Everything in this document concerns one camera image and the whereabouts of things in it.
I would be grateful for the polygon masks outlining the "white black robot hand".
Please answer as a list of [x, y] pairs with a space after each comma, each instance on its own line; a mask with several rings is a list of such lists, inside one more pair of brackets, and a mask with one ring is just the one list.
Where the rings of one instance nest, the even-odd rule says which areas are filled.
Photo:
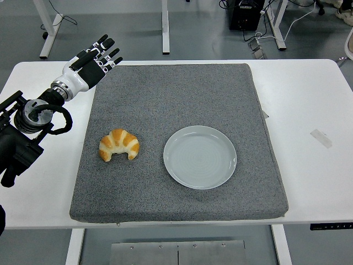
[[62, 70], [62, 75], [52, 82], [51, 87], [59, 91], [65, 101], [70, 101], [79, 92], [86, 92], [96, 86], [122, 61], [122, 57], [114, 58], [120, 49], [115, 48], [109, 54], [106, 53], [114, 44], [112, 38], [103, 35], [89, 48], [69, 60]]

